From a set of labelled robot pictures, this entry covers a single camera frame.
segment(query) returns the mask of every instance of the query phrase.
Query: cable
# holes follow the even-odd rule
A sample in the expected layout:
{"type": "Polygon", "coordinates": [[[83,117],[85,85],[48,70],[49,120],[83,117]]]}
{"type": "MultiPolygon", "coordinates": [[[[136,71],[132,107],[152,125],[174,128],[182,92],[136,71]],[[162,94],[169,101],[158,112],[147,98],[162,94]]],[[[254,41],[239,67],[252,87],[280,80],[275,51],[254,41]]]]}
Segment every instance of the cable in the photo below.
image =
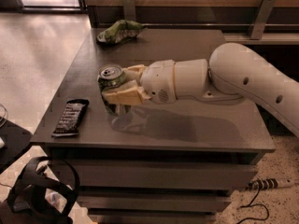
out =
{"type": "Polygon", "coordinates": [[[255,206],[261,206],[261,207],[263,207],[264,209],[265,209],[265,211],[266,211],[266,213],[267,213],[267,216],[265,217],[265,218],[256,218],[256,217],[246,217],[246,218],[244,218],[244,219],[242,219],[242,220],[240,220],[239,222],[237,222],[236,224],[240,224],[240,223],[242,223],[243,221],[246,221],[246,220],[261,220],[261,221],[266,221],[268,218],[269,218],[269,216],[270,216],[270,214],[269,214],[269,210],[268,210],[268,208],[264,205],[264,204],[254,204],[254,205],[252,205],[252,203],[254,202],[254,200],[258,197],[258,195],[260,194],[260,189],[258,189],[258,192],[255,194],[255,196],[253,197],[253,199],[251,200],[251,202],[249,203],[249,204],[247,204],[247,205],[242,205],[242,206],[240,206],[240,208],[251,208],[251,207],[255,207],[255,206]]]}
{"type": "Polygon", "coordinates": [[[5,123],[8,120],[8,111],[7,111],[7,109],[2,104],[0,104],[0,107],[2,107],[4,109],[4,115],[3,115],[3,117],[0,116],[0,128],[1,128],[1,127],[3,127],[5,125],[5,123]]]}
{"type": "Polygon", "coordinates": [[[3,183],[0,183],[0,185],[1,185],[1,186],[8,187],[8,188],[11,188],[11,189],[12,189],[12,187],[11,187],[10,185],[8,185],[8,184],[3,184],[3,183]]]}

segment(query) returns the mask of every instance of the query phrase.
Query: drawer front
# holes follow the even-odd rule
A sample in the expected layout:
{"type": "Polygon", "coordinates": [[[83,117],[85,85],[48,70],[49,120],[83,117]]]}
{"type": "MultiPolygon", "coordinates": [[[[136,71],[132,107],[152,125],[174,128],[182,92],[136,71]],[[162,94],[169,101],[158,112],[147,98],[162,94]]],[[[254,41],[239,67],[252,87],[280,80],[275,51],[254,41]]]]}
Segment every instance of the drawer front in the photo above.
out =
{"type": "Polygon", "coordinates": [[[164,212],[205,212],[216,213],[223,211],[230,203],[230,198],[217,197],[215,194],[204,196],[196,193],[167,194],[148,193],[145,190],[134,192],[125,191],[82,191],[78,203],[91,209],[164,211],[164,212]]]}
{"type": "MultiPolygon", "coordinates": [[[[154,161],[68,160],[81,186],[141,189],[242,189],[256,175],[251,165],[154,161]]],[[[66,165],[53,165],[65,183],[73,182],[66,165]]]]}
{"type": "Polygon", "coordinates": [[[98,223],[113,224],[211,224],[213,215],[184,215],[154,212],[114,212],[89,210],[89,217],[98,223]]]}

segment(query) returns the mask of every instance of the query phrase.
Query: table top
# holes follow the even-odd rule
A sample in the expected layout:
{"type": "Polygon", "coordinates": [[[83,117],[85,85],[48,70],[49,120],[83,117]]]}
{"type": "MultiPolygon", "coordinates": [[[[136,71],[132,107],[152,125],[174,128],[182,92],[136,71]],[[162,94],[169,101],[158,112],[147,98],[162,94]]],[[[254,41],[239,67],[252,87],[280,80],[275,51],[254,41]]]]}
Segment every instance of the table top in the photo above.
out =
{"type": "Polygon", "coordinates": [[[41,120],[32,143],[46,147],[136,148],[156,150],[274,150],[256,105],[208,105],[193,100],[171,105],[139,105],[122,117],[104,107],[97,74],[102,65],[149,65],[160,60],[207,59],[225,42],[221,31],[147,29],[137,39],[103,46],[92,29],[71,64],[41,120]],[[76,137],[52,138],[68,100],[88,99],[90,105],[76,137]]]}

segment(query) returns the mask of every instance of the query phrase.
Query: wire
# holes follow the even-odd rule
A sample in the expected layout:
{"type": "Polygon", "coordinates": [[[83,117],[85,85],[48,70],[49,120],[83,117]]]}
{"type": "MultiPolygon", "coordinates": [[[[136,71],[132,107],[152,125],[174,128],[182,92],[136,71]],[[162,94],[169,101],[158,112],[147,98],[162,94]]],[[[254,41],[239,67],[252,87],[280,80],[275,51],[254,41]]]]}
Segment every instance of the wire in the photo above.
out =
{"type": "Polygon", "coordinates": [[[1,186],[8,187],[8,188],[11,188],[11,189],[12,189],[12,187],[11,187],[10,185],[8,185],[8,184],[3,184],[3,183],[0,183],[0,185],[1,185],[1,186]]]}
{"type": "Polygon", "coordinates": [[[0,104],[0,107],[4,109],[4,115],[2,117],[0,116],[0,128],[1,128],[5,125],[5,123],[8,120],[8,111],[2,104],[0,104]]]}
{"type": "Polygon", "coordinates": [[[247,205],[240,206],[240,208],[252,208],[252,207],[255,207],[255,206],[261,206],[261,207],[263,207],[265,209],[265,211],[267,213],[267,216],[265,218],[246,217],[246,218],[240,220],[239,222],[237,222],[236,224],[240,224],[240,223],[242,223],[243,221],[246,221],[246,220],[261,220],[261,221],[265,221],[265,220],[267,220],[270,217],[269,210],[268,210],[268,208],[264,204],[259,204],[259,203],[258,204],[252,204],[255,201],[255,199],[259,196],[260,191],[261,190],[258,189],[258,192],[255,194],[255,196],[253,197],[253,199],[251,200],[251,202],[249,204],[247,204],[247,205]]]}

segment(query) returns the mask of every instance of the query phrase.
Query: can lid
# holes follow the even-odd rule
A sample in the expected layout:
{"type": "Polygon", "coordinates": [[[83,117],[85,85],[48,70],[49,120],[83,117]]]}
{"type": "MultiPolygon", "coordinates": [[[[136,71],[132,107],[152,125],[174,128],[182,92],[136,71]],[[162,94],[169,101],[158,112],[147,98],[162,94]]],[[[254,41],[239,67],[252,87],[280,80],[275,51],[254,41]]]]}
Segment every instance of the can lid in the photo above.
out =
{"type": "Polygon", "coordinates": [[[108,64],[99,70],[99,76],[102,79],[114,79],[122,74],[122,68],[118,64],[108,64]]]}

